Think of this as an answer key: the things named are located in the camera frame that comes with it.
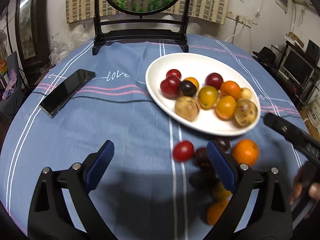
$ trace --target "smartphone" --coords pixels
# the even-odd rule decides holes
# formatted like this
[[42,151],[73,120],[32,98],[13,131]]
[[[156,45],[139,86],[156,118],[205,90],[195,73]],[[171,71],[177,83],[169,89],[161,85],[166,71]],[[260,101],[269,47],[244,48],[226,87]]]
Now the smartphone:
[[95,72],[78,69],[42,100],[40,107],[53,118],[72,96],[95,76]]

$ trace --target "round table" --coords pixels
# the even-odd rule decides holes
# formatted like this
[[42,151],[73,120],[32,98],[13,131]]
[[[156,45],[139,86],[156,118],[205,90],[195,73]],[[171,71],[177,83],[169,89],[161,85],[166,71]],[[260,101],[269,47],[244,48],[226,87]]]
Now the round table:
[[[191,34],[188,44],[190,53],[220,60],[244,76],[260,98],[262,115],[273,112],[307,131],[284,91],[242,49]],[[211,229],[204,217],[212,198],[189,184],[188,177],[198,168],[192,161],[173,162],[171,147],[180,139],[191,141],[195,148],[203,147],[212,136],[172,120],[153,102],[145,86],[149,64],[181,52],[181,48],[161,41],[114,43],[92,56],[92,46],[88,41],[51,69],[13,120],[0,157],[3,205],[26,233],[30,202],[42,168],[68,169],[109,139],[115,144],[115,156],[90,198],[116,237],[203,239]],[[42,94],[48,94],[79,68],[97,75],[51,119],[39,107]],[[306,161],[301,153],[264,126],[262,118],[252,131],[232,138],[231,145],[242,138],[260,147],[254,169],[277,167],[291,186]],[[84,230],[68,191],[63,193],[75,226]],[[256,196],[253,191],[238,230],[246,226]]]

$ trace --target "red tomato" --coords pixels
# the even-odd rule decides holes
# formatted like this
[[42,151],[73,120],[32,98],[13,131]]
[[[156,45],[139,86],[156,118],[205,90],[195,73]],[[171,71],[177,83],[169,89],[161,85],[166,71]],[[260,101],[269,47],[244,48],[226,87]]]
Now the red tomato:
[[205,79],[206,86],[212,86],[216,90],[219,90],[221,87],[221,84],[223,83],[223,78],[218,73],[211,73],[207,78]]
[[195,154],[195,148],[189,141],[182,141],[178,143],[172,152],[173,158],[177,162],[185,162],[193,157]]
[[181,78],[181,73],[178,69],[171,69],[167,72],[165,77],[170,77],[170,76],[177,76],[178,78]]
[[169,76],[160,84],[162,94],[169,99],[175,99],[180,95],[179,85],[181,80],[177,76]]

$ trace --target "metal screw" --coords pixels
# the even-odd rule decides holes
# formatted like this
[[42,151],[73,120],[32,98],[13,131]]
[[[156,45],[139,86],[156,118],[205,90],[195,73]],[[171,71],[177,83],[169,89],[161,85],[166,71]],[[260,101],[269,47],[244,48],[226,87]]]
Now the metal screw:
[[50,171],[50,168],[49,168],[49,167],[45,167],[45,168],[42,169],[42,172],[43,172],[44,174],[47,174],[49,171]]
[[73,168],[74,170],[79,170],[80,167],[81,167],[81,164],[80,164],[80,163],[75,163],[75,164],[72,165],[72,168]]
[[249,169],[249,166],[247,164],[245,164],[245,163],[241,163],[240,164],[240,168],[241,168],[241,170],[246,171],[247,169]]
[[271,172],[273,173],[273,174],[278,174],[278,169],[277,168],[275,168],[275,167],[273,167],[273,168],[271,168]]

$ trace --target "computer monitor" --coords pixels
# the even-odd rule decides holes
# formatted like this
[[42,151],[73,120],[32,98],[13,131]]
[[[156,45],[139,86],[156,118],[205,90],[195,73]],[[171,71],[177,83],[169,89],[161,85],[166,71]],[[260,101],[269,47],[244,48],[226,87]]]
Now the computer monitor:
[[292,50],[290,50],[283,66],[301,85],[313,71],[312,67]]
[[309,56],[312,59],[312,61],[318,63],[320,58],[320,48],[312,40],[309,40],[306,55]]

